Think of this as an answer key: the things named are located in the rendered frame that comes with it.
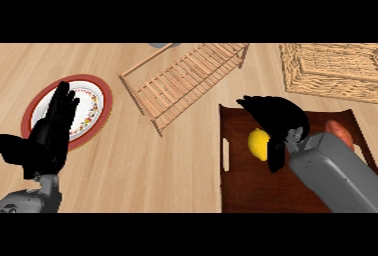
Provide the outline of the wooden slatted tiered shelf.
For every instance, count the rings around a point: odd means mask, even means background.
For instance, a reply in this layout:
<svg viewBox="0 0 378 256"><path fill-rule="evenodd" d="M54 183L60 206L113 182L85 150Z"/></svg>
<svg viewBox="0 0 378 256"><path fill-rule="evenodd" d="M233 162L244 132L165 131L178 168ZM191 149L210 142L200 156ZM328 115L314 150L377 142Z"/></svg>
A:
<svg viewBox="0 0 378 256"><path fill-rule="evenodd" d="M250 48L249 43L202 43L139 87L134 87L128 76L173 46L173 43L165 44L144 61L117 74L159 133L228 74L243 68Z"/></svg>

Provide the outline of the red-orange round fruit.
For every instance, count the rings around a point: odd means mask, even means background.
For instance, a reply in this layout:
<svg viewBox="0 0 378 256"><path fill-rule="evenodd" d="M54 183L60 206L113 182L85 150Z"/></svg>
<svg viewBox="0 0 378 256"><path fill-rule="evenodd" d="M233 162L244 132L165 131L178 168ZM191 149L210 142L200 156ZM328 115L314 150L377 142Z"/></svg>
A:
<svg viewBox="0 0 378 256"><path fill-rule="evenodd" d="M326 122L326 131L334 134L343 140L351 149L355 149L352 134L336 120L328 120Z"/></svg>

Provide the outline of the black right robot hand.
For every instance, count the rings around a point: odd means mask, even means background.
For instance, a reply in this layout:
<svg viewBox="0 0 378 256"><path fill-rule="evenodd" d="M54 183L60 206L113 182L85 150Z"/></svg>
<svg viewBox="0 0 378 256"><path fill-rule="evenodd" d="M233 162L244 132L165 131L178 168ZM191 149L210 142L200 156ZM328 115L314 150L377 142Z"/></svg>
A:
<svg viewBox="0 0 378 256"><path fill-rule="evenodd" d="M269 170L277 173L286 166L286 152L296 152L311 132L311 123L303 109L278 96L249 96L237 103L252 114L271 136L268 142Z"/></svg>

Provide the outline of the dark brown wooden tray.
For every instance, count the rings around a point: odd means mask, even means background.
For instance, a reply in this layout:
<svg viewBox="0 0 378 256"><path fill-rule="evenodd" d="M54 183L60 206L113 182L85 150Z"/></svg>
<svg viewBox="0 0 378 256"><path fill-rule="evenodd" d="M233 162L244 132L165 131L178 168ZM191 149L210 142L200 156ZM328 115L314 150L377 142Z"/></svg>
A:
<svg viewBox="0 0 378 256"><path fill-rule="evenodd" d="M303 184L290 168L272 173L249 149L249 135L261 128L250 113L241 108L219 108L221 139L230 144L221 148L222 210L225 212L333 212L318 195ZM362 130L351 110L342 112L311 112L311 135L326 131L326 122L336 120L349 130L355 149L378 175L378 164L373 158Z"/></svg>

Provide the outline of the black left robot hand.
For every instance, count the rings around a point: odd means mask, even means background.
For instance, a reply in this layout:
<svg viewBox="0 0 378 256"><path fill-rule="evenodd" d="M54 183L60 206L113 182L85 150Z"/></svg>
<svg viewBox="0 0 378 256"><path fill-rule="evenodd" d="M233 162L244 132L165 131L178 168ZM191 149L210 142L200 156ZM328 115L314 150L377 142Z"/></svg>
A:
<svg viewBox="0 0 378 256"><path fill-rule="evenodd" d="M80 99L63 81L57 88L46 116L38 121L29 138L0 134L0 156L8 164L20 165L24 178L57 175L69 154L70 129Z"/></svg>

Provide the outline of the wicker basket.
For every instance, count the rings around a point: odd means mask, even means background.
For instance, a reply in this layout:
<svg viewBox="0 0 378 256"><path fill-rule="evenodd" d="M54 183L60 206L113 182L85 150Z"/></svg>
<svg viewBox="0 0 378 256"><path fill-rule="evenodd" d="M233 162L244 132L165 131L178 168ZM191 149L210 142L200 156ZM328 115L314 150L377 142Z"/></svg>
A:
<svg viewBox="0 0 378 256"><path fill-rule="evenodd" d="M283 43L290 93L378 104L378 43Z"/></svg>

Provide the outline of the grey object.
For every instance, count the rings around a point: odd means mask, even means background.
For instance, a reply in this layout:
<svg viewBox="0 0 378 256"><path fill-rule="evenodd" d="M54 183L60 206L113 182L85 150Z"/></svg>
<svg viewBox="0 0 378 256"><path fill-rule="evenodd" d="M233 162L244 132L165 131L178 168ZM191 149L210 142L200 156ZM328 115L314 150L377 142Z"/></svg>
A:
<svg viewBox="0 0 378 256"><path fill-rule="evenodd" d="M148 43L154 48L163 48L169 43ZM175 43L172 47L179 46L182 43Z"/></svg>

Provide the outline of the red-rimmed floral plate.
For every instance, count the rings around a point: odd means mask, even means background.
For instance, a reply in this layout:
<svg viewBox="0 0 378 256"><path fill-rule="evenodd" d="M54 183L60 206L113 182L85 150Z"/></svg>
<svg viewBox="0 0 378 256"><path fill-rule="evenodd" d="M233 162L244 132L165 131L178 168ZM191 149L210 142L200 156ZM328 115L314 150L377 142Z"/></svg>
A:
<svg viewBox="0 0 378 256"><path fill-rule="evenodd" d="M21 135L30 136L38 121L46 116L49 103L60 82L70 83L70 89L80 99L75 123L70 130L69 150L82 147L97 136L108 121L113 110L113 92L107 82L89 74L72 75L55 81L38 94L24 112Z"/></svg>

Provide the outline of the yellow lemon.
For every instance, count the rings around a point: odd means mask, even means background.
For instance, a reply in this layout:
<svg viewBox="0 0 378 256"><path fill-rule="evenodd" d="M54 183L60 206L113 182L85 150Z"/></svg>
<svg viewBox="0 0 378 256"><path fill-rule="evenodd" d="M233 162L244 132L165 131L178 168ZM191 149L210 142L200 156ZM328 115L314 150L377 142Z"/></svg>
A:
<svg viewBox="0 0 378 256"><path fill-rule="evenodd" d="M249 149L253 156L261 160L268 160L268 142L271 140L269 134L262 130L256 129L249 135Z"/></svg>

